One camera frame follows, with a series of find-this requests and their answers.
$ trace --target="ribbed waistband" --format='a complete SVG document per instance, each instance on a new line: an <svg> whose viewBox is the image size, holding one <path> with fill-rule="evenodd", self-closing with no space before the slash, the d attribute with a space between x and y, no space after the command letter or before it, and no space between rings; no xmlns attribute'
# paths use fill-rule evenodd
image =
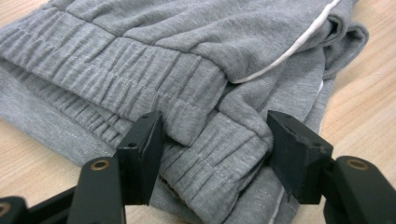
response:
<svg viewBox="0 0 396 224"><path fill-rule="evenodd" d="M201 56L115 36L56 7L0 34L7 61L126 119L160 109L167 134L185 146L204 128L227 83Z"/></svg>

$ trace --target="clothing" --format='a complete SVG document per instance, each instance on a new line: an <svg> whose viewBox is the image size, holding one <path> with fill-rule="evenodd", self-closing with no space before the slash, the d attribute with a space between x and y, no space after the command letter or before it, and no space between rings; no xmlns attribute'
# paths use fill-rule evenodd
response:
<svg viewBox="0 0 396 224"><path fill-rule="evenodd" d="M76 164L142 114L168 138L151 203L194 223L290 222L269 109L318 131L368 34L355 2L54 0L0 30L0 116Z"/></svg>

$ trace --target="gathered fabric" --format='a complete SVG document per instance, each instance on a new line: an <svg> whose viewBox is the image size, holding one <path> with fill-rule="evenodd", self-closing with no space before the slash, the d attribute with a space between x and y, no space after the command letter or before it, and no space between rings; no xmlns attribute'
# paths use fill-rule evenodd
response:
<svg viewBox="0 0 396 224"><path fill-rule="evenodd" d="M0 116L78 165L163 112L150 203L192 223L287 223L268 110L318 132L363 49L353 0L53 0L0 29Z"/></svg>

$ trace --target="wooden table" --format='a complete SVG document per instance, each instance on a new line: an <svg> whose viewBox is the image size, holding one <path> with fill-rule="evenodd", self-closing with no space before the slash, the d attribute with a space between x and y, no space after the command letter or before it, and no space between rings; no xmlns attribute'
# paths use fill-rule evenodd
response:
<svg viewBox="0 0 396 224"><path fill-rule="evenodd" d="M0 26L45 0L0 0ZM354 18L370 41L338 75L321 135L333 156L352 155L374 163L396 188L396 1L360 0ZM0 120L0 197L21 195L29 206L76 185L79 167ZM306 205L293 223L324 223L320 206ZM184 223L152 207L128 206L128 223Z"/></svg>

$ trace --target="wood grain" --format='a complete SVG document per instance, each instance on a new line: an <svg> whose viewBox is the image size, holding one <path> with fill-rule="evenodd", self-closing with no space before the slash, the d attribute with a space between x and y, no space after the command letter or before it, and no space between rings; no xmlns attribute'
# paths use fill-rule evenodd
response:
<svg viewBox="0 0 396 224"><path fill-rule="evenodd" d="M0 0L0 26L38 8L43 0ZM333 156L374 163L396 188L396 1L359 1L354 18L370 41L336 80L321 135ZM21 195L29 205L77 183L79 168L0 120L0 197ZM293 220L324 223L322 204L305 205ZM152 207L128 207L129 223L182 223Z"/></svg>

